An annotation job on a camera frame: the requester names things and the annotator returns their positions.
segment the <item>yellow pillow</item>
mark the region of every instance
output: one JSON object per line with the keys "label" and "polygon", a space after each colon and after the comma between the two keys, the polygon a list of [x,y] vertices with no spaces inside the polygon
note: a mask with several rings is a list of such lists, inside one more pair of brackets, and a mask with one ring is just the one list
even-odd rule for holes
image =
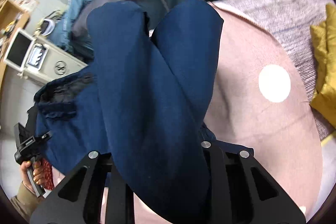
{"label": "yellow pillow", "polygon": [[336,6],[327,4],[327,19],[311,26],[311,36],[318,61],[318,78],[311,107],[336,127]]}

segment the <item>black screen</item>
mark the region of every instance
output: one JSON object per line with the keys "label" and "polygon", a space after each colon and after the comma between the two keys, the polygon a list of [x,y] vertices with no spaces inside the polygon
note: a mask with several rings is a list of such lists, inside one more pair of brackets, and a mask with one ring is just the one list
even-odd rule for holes
{"label": "black screen", "polygon": [[18,33],[8,53],[7,59],[21,67],[30,43],[31,40],[29,38],[25,37],[21,33]]}

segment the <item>logo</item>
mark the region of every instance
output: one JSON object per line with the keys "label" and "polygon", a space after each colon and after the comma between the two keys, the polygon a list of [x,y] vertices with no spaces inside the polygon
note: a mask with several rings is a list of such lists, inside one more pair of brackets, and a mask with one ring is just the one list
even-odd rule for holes
{"label": "logo", "polygon": [[64,61],[58,61],[55,64],[54,71],[57,75],[63,75],[67,72],[67,64]]}

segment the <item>gray blanket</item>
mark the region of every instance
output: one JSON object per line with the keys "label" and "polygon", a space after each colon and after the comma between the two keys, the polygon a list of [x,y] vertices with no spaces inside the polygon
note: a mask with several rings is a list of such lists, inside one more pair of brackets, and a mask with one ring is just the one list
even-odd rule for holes
{"label": "gray blanket", "polygon": [[[309,27],[326,19],[326,4],[333,0],[224,0],[224,3],[249,15],[281,43],[298,70],[310,101],[316,83],[316,61]],[[322,140],[335,129],[320,113],[312,111]]]}

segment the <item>silver screw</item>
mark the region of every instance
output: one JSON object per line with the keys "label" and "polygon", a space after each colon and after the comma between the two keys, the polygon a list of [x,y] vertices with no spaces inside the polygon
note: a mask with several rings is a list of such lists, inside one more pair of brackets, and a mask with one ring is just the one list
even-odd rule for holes
{"label": "silver screw", "polygon": [[204,141],[204,142],[201,142],[201,145],[202,147],[204,148],[209,148],[211,146],[211,143],[207,142],[207,141]]}
{"label": "silver screw", "polygon": [[89,158],[91,158],[91,159],[95,159],[95,158],[97,158],[98,157],[98,152],[97,151],[91,151],[90,153],[89,153]]}
{"label": "silver screw", "polygon": [[242,158],[248,158],[250,153],[245,151],[245,150],[242,150],[239,152],[239,155],[242,157]]}

